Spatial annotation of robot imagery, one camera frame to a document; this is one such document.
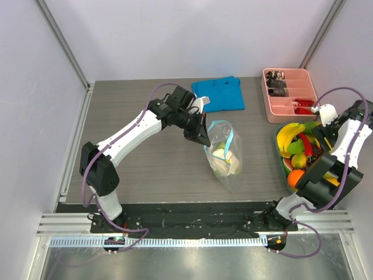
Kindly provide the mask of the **clear zip top bag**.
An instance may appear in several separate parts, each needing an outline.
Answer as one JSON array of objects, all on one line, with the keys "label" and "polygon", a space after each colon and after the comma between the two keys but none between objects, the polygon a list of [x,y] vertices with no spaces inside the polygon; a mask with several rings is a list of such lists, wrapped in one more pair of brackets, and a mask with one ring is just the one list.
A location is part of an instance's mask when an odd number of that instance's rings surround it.
[{"label": "clear zip top bag", "polygon": [[211,145],[204,151],[215,177],[231,193],[240,186],[243,151],[242,139],[227,120],[213,121],[207,130]]}]

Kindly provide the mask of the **toy cauliflower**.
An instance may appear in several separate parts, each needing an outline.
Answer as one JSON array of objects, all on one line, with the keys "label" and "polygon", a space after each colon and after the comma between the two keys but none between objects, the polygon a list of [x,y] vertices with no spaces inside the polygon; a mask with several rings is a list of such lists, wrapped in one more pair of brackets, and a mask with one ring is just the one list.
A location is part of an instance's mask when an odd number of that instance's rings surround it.
[{"label": "toy cauliflower", "polygon": [[236,155],[228,149],[225,153],[226,143],[221,142],[212,153],[212,170],[218,177],[233,176],[241,172],[241,163]]}]

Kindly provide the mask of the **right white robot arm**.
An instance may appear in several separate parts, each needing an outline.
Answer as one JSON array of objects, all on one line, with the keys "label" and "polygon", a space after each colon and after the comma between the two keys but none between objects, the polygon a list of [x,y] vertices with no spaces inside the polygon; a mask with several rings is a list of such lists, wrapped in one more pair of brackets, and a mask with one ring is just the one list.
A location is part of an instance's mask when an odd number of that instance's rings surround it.
[{"label": "right white robot arm", "polygon": [[321,125],[312,132],[324,152],[295,184],[295,193],[272,201],[268,208],[246,216],[247,231],[287,229],[305,211],[320,213],[342,200],[363,178],[357,160],[372,134],[372,102],[357,100],[338,115],[326,104],[316,108]]}]

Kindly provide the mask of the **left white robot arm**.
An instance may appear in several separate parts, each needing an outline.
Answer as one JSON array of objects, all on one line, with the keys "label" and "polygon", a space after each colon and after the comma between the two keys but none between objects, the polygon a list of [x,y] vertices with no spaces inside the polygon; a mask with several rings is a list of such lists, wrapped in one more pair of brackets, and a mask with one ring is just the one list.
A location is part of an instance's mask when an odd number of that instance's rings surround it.
[{"label": "left white robot arm", "polygon": [[186,140],[210,146],[204,111],[209,102],[207,96],[197,97],[176,86],[162,99],[150,96],[140,114],[114,135],[97,144],[87,142],[82,146],[79,165],[82,187],[92,190],[98,209],[105,217],[103,224],[110,232],[119,232],[124,225],[116,192],[117,166],[143,141],[170,126],[182,129]]}]

